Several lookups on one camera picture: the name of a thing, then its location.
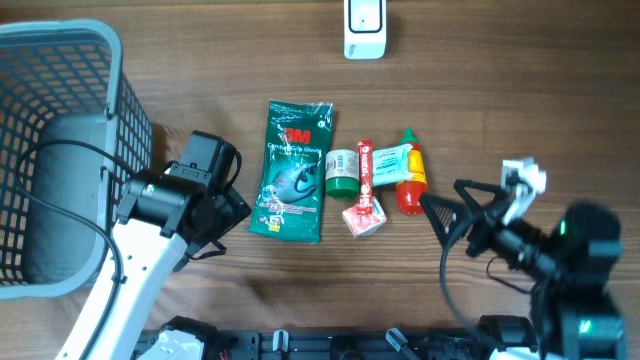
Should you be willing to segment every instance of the laundry basket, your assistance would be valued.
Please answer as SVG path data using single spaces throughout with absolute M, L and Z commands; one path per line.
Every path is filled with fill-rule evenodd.
M 20 155 L 38 142 L 89 143 L 134 170 L 151 166 L 151 125 L 122 72 L 116 32 L 96 20 L 0 26 L 0 300 L 52 297 L 91 281 L 104 240 L 29 203 L 15 188 Z M 26 189 L 110 231 L 124 171 L 72 145 L 21 168 Z

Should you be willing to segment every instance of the wooden table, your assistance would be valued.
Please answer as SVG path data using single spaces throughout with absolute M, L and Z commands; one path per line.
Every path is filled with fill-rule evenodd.
M 236 187 L 252 203 L 271 98 L 333 102 L 333 148 L 359 139 L 390 146 L 412 127 L 439 194 L 453 196 L 456 178 L 497 182 L 502 159 L 534 155 L 548 191 L 529 221 L 551 229 L 581 198 L 620 215 L 625 253 L 611 288 L 626 314 L 630 358 L 638 358 L 640 7 L 394 1 L 388 12 L 385 58 L 362 62 L 342 55 L 339 2 L 11 10 L 0 21 L 111 24 L 154 121 L 154 167 L 179 158 L 194 129 L 221 135 L 242 152 Z M 259 237 L 244 221 L 223 238 L 227 256 L 171 276 L 147 328 L 174 315 L 222 329 L 453 325 L 427 220 L 401 215 L 392 192 L 379 196 L 389 221 L 368 238 L 350 236 L 340 215 L 350 203 L 331 198 L 318 245 Z M 448 279 L 468 316 L 528 313 L 527 297 L 486 278 L 488 254 L 471 260 L 463 251 L 451 254 Z M 0 304 L 0 357 L 53 358 L 87 293 Z

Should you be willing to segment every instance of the wall adapter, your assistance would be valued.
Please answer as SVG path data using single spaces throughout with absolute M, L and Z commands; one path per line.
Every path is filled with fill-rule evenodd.
M 387 0 L 344 0 L 344 56 L 379 59 L 387 45 Z

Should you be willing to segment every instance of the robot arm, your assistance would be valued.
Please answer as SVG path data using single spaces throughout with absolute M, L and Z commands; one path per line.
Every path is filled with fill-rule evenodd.
M 166 238 L 160 235 L 159 226 L 134 219 L 126 225 L 116 224 L 113 237 L 124 258 L 126 282 L 121 285 L 111 315 L 93 347 L 92 359 L 131 357 L 160 289 L 187 249 L 186 241 L 178 233 Z M 80 358 L 106 305 L 113 272 L 109 252 L 57 360 Z
M 234 158 L 238 159 L 236 175 L 227 182 Z M 210 242 L 221 248 L 216 254 L 224 253 L 217 239 L 251 212 L 231 187 L 239 170 L 240 155 L 233 145 L 222 138 L 194 132 L 182 158 L 172 163 L 166 174 L 142 170 L 127 180 L 112 231 L 124 262 L 124 280 L 87 358 L 130 358 L 171 271 L 180 270 Z M 114 261 L 108 252 L 96 284 L 56 359 L 82 357 L 107 305 L 113 274 Z
M 505 161 L 502 186 L 458 180 L 454 188 L 464 203 L 433 194 L 423 194 L 420 203 L 443 247 L 469 232 L 467 255 L 492 250 L 536 281 L 531 320 L 541 358 L 626 359 L 624 319 L 606 289 L 622 252 L 618 217 L 600 205 L 576 203 L 546 235 L 520 219 L 545 182 L 533 159 Z M 466 188 L 494 199 L 480 206 Z

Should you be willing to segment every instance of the red ketchup bottle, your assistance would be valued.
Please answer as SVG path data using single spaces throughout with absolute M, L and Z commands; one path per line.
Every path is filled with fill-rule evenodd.
M 424 173 L 418 138 L 413 135 L 410 128 L 407 128 L 404 136 L 400 139 L 400 144 L 411 144 L 412 146 L 409 151 L 409 172 L 413 174 L 413 177 L 396 185 L 398 209 L 405 215 L 424 214 L 418 200 L 422 193 L 427 192 L 427 177 Z

